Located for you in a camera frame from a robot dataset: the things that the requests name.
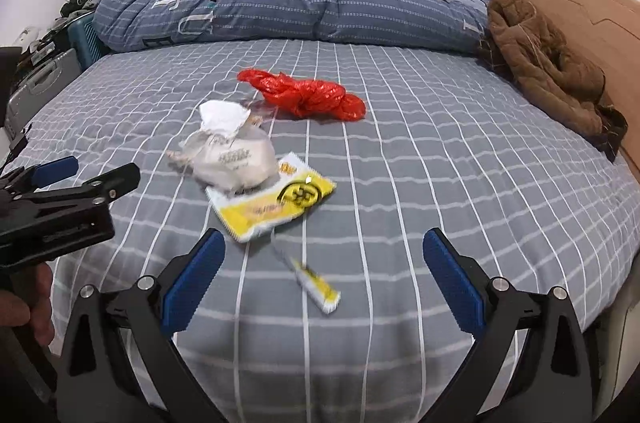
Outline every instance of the blue gripper pad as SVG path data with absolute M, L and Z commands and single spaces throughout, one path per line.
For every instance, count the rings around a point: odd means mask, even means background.
M 73 156 L 39 165 L 31 176 L 31 185 L 36 188 L 44 188 L 75 176 L 78 172 L 78 160 Z
M 472 334 L 477 339 L 485 327 L 484 301 L 447 247 L 447 243 L 450 246 L 449 241 L 445 243 L 438 232 L 439 230 L 430 229 L 424 235 L 424 262 L 436 279 L 460 330 Z
M 225 238 L 214 231 L 164 295 L 162 332 L 168 338 L 184 331 L 225 260 Z

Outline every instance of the metal bolt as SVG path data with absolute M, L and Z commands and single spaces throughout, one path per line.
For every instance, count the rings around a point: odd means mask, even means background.
M 509 289 L 509 281 L 502 277 L 494 278 L 491 284 L 497 291 L 507 291 Z
M 147 291 L 147 290 L 153 288 L 155 283 L 156 283 L 156 279 L 154 279 L 150 275 L 145 275 L 145 276 L 141 277 L 140 279 L 138 279 L 138 287 L 140 289 L 142 289 L 143 291 Z
M 94 287 L 91 284 L 87 284 L 86 286 L 82 286 L 80 289 L 80 296 L 82 298 L 89 298 L 94 294 Z
M 561 288 L 560 286 L 556 286 L 554 288 L 554 297 L 556 297 L 558 300 L 564 300 L 568 296 L 569 295 L 567 294 L 566 289 Z

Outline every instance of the wooden headboard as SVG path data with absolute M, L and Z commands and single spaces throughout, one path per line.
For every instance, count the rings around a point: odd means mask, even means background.
M 640 2 L 530 1 L 564 31 L 570 45 L 604 70 L 607 93 L 629 124 L 623 156 L 640 182 Z

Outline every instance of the blue comforter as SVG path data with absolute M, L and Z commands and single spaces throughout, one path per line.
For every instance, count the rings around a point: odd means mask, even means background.
M 94 28 L 118 52 L 290 38 L 475 53 L 486 10 L 451 0 L 101 0 Z

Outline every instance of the human hand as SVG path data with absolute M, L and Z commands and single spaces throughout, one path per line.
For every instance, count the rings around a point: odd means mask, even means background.
M 33 336 L 40 345 L 49 345 L 53 341 L 54 329 L 51 322 L 51 284 L 53 273 L 46 263 L 35 267 L 36 304 L 29 306 L 13 293 L 0 290 L 0 326 L 17 327 L 29 324 Z

